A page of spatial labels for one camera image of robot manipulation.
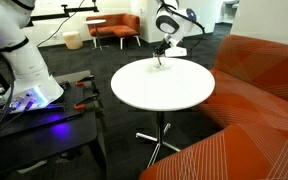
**white trash bin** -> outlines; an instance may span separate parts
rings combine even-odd
[[[80,33],[77,31],[63,33],[64,41],[68,49],[79,49],[83,47]]]

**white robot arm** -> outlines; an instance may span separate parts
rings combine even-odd
[[[24,111],[29,102],[34,102],[31,110],[44,108],[64,92],[37,47],[21,31],[29,23],[34,4],[35,0],[0,0],[0,52],[15,76],[13,112]]]
[[[192,9],[186,8],[178,10],[178,0],[157,0],[158,12],[156,26],[162,32],[165,32],[161,44],[155,48],[154,56],[186,56],[185,48],[177,47],[177,44],[183,37],[191,31],[194,24],[204,28],[196,22],[196,15]]]

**striped fabric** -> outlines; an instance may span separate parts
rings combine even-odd
[[[215,89],[197,106],[199,111],[223,128],[234,123],[256,123],[288,130],[288,101],[222,71],[211,71]]]
[[[288,101],[288,45],[237,35],[225,37],[216,69]]]
[[[228,35],[211,72],[214,92],[199,111],[223,128],[256,123],[288,130],[288,45]]]
[[[224,128],[155,163],[141,180],[288,179],[288,45],[229,35],[213,93],[196,109]]]
[[[288,131],[233,124],[155,163],[139,179],[288,179]]]

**floor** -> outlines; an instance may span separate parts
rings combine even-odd
[[[217,24],[215,31],[204,36],[188,56],[191,60],[210,69],[220,41],[229,34],[230,24]],[[200,36],[188,37],[179,44],[190,49]],[[108,131],[103,132],[108,161],[107,174],[103,175],[87,147],[82,148],[83,154],[69,162],[59,161],[58,157],[48,160],[48,163],[26,174],[13,172],[6,176],[7,180],[39,180],[39,179],[112,179],[134,180],[145,169],[153,152],[154,145],[142,139],[135,138],[136,132],[155,134],[155,113],[139,111],[121,103],[112,93],[110,80],[120,67],[130,62],[152,57],[152,52],[158,43],[146,43],[138,47],[136,39],[126,39],[123,50],[119,49],[119,39],[102,40],[109,48],[92,50],[91,41],[84,42],[78,50],[68,50],[65,45],[40,48],[50,71],[54,76],[90,70],[101,92],[104,105],[105,121]],[[2,73],[7,76],[5,65],[0,63]],[[180,148],[185,148],[214,133],[219,128],[199,112],[183,110],[168,112],[166,122],[172,124],[166,135],[166,141]],[[174,153],[162,149],[158,159]]]

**orange armchair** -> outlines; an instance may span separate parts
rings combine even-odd
[[[140,180],[288,179],[288,45],[229,35],[210,71],[214,91],[194,109],[224,129]]]
[[[140,35],[140,18],[132,14],[110,14],[101,16],[89,16],[86,21],[95,19],[105,19],[105,23],[97,25],[100,36],[116,36],[120,38],[120,46],[123,49],[123,39],[136,37],[137,43],[141,46]],[[96,46],[96,31],[94,26],[88,25],[89,33],[93,36],[94,45]]]

